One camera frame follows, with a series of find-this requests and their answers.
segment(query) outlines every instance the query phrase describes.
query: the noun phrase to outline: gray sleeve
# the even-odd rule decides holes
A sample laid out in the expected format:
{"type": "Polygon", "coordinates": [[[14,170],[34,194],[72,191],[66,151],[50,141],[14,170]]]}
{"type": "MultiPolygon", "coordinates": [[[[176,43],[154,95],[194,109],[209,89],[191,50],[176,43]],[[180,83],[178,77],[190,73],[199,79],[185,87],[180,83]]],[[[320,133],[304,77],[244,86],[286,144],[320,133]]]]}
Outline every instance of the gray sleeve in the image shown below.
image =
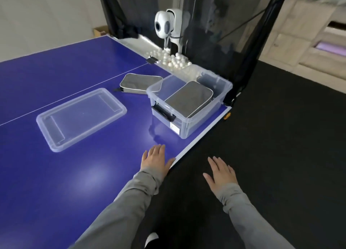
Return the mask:
{"type": "Polygon", "coordinates": [[[135,174],[70,249],[130,248],[151,198],[158,193],[161,183],[162,175],[152,168],[135,174]]]}
{"type": "Polygon", "coordinates": [[[227,184],[218,193],[223,211],[245,243],[246,249],[268,249],[294,247],[259,214],[249,198],[237,184],[227,184]]]}

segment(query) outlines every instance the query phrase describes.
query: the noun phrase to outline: white sneaker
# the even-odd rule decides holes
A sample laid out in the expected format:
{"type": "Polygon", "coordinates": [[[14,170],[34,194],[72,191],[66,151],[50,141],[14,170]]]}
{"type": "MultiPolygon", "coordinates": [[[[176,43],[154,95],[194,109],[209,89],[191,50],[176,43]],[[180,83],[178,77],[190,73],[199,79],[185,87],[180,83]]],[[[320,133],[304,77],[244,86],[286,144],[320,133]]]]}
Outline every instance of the white sneaker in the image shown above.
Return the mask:
{"type": "Polygon", "coordinates": [[[147,240],[145,242],[145,246],[144,247],[146,247],[149,242],[151,242],[151,241],[153,241],[155,239],[158,239],[158,234],[157,233],[149,234],[149,236],[148,236],[148,238],[147,238],[147,240]]]}

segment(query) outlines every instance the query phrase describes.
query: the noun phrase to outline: black floor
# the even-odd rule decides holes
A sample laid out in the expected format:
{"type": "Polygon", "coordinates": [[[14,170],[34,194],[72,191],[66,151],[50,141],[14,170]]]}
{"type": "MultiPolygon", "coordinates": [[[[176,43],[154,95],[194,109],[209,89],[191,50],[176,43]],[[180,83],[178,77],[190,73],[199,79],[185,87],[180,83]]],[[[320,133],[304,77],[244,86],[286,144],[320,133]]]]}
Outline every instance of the black floor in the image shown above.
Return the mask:
{"type": "Polygon", "coordinates": [[[164,248],[244,248],[202,176],[215,155],[294,247],[346,248],[346,94],[260,62],[231,113],[170,171],[132,247],[156,231],[164,248]]]}

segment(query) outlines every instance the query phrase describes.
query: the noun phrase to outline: blue table surface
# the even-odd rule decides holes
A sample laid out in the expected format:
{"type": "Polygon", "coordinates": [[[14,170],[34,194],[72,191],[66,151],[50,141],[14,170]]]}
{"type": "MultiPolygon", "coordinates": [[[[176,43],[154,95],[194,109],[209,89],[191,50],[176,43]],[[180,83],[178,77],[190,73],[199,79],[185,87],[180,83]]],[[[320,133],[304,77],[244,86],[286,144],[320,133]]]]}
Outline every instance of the blue table surface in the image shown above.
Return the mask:
{"type": "Polygon", "coordinates": [[[101,37],[0,63],[0,248],[67,248],[138,172],[141,156],[166,144],[166,159],[188,146],[226,107],[187,139],[156,119],[146,95],[113,92],[127,114],[54,153],[38,114],[126,73],[169,73],[101,37]]]}

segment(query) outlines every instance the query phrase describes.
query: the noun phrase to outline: cardboard box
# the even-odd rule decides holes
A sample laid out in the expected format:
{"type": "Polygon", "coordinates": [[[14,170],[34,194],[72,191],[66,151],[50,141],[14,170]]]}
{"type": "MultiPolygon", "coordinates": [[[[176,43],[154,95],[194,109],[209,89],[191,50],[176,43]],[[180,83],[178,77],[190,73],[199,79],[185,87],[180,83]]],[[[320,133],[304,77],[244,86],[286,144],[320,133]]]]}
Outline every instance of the cardboard box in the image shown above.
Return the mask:
{"type": "Polygon", "coordinates": [[[101,37],[101,36],[105,36],[106,34],[109,34],[107,25],[94,28],[94,37],[101,37]]]}

